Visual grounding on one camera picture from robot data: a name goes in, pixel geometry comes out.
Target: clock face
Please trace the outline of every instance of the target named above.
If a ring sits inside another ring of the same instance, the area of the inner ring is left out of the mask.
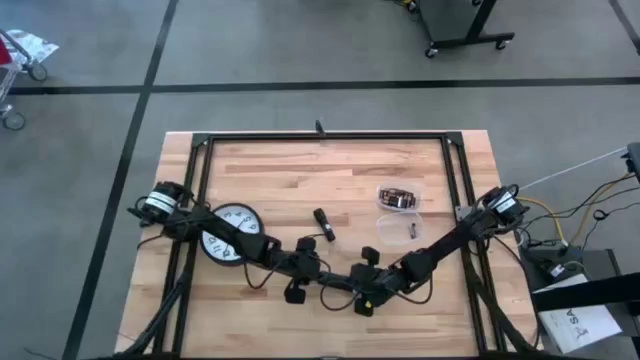
[[[212,212],[242,232],[249,234],[264,232],[260,217],[247,205],[225,204],[213,209]],[[236,254],[233,247],[206,231],[202,232],[200,243],[205,254],[218,264],[237,266],[243,262],[242,257]]]

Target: cart wheel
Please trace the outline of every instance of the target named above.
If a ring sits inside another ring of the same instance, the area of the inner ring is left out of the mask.
[[[26,68],[29,77],[34,81],[44,82],[49,76],[47,68],[45,68],[41,63],[37,61],[32,62]]]
[[[507,47],[507,45],[509,45],[511,41],[509,40],[500,40],[496,43],[496,50],[504,50],[504,48]]]
[[[25,119],[24,115],[20,114],[17,111],[12,111],[2,118],[2,126],[5,129],[13,131],[22,130],[26,122],[27,120]]]
[[[425,52],[424,52],[424,56],[428,57],[429,59],[433,59],[434,57],[436,57],[436,54],[438,53],[438,49],[432,49],[432,48],[428,48]]]

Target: black floor stripe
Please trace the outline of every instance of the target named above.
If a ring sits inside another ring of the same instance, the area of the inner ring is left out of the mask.
[[[164,46],[167,42],[167,36],[176,12],[177,4],[178,0],[169,1],[160,32],[156,39],[156,45],[153,50],[153,54],[151,55],[151,62],[144,79],[144,88],[138,97],[133,118],[129,125],[127,137],[122,148],[122,154],[120,155],[120,161],[118,162],[116,175],[113,179],[113,184],[111,185],[111,192],[109,193],[107,206],[104,211],[102,223],[100,224],[100,230],[98,231],[96,244],[93,249],[93,254],[91,255],[89,269],[87,270],[82,292],[80,293],[80,300],[78,301],[73,322],[71,323],[71,329],[69,330],[64,353],[62,355],[63,360],[75,360],[78,357],[78,351],[80,350],[80,344],[82,342],[82,335],[84,334],[84,330],[87,325],[91,305],[93,304],[96,287],[98,285],[98,279],[100,278],[100,271],[102,270],[107,247],[109,245],[109,239],[111,237],[111,231],[113,230],[113,224],[118,212],[120,198],[122,197],[127,173],[129,172],[129,166],[131,165],[131,157],[133,156],[133,150],[136,146],[136,140],[138,139],[142,119],[151,95],[151,86],[153,85],[156,74],[158,73],[158,66],[160,65],[160,59],[162,58],[162,52],[164,51]]]
[[[143,91],[143,85],[45,86],[12,88],[9,95],[139,94]]]
[[[633,42],[633,45],[636,47],[638,55],[640,55],[640,36],[638,36],[638,33],[633,28],[633,25],[631,25],[631,22],[622,9],[622,6],[620,6],[618,0],[609,0],[609,4],[611,4],[613,12],[618,17],[620,23],[622,23],[622,27],[624,27],[624,30],[627,32],[627,35],[629,35],[631,42]]]
[[[402,80],[402,81],[334,81],[281,82],[235,84],[186,84],[153,86],[79,86],[16,88],[12,95],[55,94],[150,94],[216,93],[243,91],[306,91],[306,90],[384,90],[384,89],[441,89],[441,88],[503,88],[640,85],[640,77],[591,77],[559,79],[489,79],[489,80]]]
[[[376,90],[376,89],[435,89],[435,88],[501,88],[541,86],[609,86],[638,85],[640,77],[564,78],[564,79],[495,79],[495,80],[417,80],[417,81],[338,81],[155,85],[151,90],[160,93],[209,93],[242,91],[304,91],[304,90]]]

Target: white cable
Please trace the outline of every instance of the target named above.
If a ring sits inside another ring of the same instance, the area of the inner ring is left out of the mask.
[[[558,176],[558,175],[562,175],[562,174],[567,173],[567,172],[569,172],[569,171],[575,170],[575,169],[577,169],[577,168],[579,168],[579,167],[582,167],[582,166],[585,166],[585,165],[587,165],[587,164],[591,164],[591,163],[592,163],[592,162],[594,162],[594,161],[598,161],[598,160],[600,160],[600,159],[604,159],[604,158],[606,158],[607,156],[611,156],[611,155],[613,155],[613,154],[617,154],[617,153],[622,152],[622,151],[624,151],[624,150],[626,150],[626,149],[627,149],[626,147],[623,147],[623,148],[620,148],[620,149],[617,149],[617,150],[613,150],[613,151],[610,151],[610,152],[608,152],[608,153],[606,153],[606,154],[604,154],[604,155],[600,155],[600,156],[595,157],[595,158],[593,158],[593,159],[591,159],[591,160],[587,160],[587,161],[585,161],[585,162],[583,162],[583,163],[581,163],[581,164],[574,165],[574,166],[572,166],[572,167],[570,167],[570,168],[564,169],[564,170],[562,170],[562,171],[558,171],[557,173],[551,174],[551,175],[549,175],[549,176],[545,176],[545,177],[543,177],[542,179],[539,179],[539,180],[536,180],[536,181],[532,182],[531,184],[527,184],[527,185],[525,185],[525,186],[521,186],[521,187],[520,187],[520,190],[524,190],[524,189],[526,189],[526,188],[528,188],[528,187],[530,187],[530,186],[533,186],[533,185],[539,184],[539,183],[541,183],[541,182],[543,182],[543,181],[549,180],[549,179],[554,178],[554,177],[556,177],[556,176]]]

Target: clock hand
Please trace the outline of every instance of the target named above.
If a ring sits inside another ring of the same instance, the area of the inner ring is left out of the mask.
[[[247,221],[246,219],[242,219],[242,221],[240,221],[240,224],[238,224],[236,226],[236,229],[240,230],[240,226],[242,226],[242,224],[244,224],[244,222]]]

